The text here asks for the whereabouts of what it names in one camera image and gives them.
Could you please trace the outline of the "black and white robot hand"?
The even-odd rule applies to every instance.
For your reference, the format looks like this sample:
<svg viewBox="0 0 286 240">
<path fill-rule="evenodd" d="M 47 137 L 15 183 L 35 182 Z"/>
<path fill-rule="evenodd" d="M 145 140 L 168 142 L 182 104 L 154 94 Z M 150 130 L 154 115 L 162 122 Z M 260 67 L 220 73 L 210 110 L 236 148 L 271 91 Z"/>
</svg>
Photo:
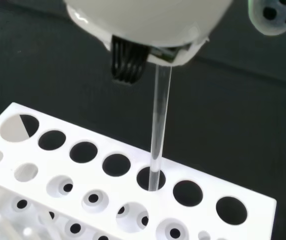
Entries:
<svg viewBox="0 0 286 240">
<path fill-rule="evenodd" d="M 112 78 L 136 83 L 147 63 L 189 62 L 230 8 L 230 0 L 67 0 L 72 21 L 111 53 Z"/>
</svg>

